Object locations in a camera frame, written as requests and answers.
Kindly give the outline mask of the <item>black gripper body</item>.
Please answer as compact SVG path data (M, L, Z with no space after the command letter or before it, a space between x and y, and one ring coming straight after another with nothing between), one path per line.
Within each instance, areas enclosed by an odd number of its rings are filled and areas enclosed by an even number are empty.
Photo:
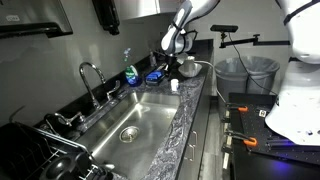
M171 79L177 72L177 58L174 55L167 55L165 60L168 65L166 68L166 75Z

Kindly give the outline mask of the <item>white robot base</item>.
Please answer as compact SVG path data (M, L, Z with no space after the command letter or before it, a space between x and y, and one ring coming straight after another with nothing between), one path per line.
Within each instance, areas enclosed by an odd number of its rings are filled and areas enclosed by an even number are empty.
M297 145L320 145L320 0L276 0L294 60L266 125Z

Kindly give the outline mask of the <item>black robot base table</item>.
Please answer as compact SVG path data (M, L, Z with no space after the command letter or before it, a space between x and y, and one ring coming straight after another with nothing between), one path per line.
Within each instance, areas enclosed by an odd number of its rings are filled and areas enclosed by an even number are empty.
M274 95L231 93L229 103L248 112L229 110L231 130L257 139L255 147L232 138L231 180L320 180L318 147L303 147L272 131L261 110L269 113Z

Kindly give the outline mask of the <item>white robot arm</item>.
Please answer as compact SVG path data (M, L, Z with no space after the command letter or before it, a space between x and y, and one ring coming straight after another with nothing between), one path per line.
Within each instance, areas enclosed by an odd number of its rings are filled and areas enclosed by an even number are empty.
M185 0L180 5L161 41L161 48L169 59L192 48L194 38L190 36L191 31L185 30L185 26L209 14L220 1Z

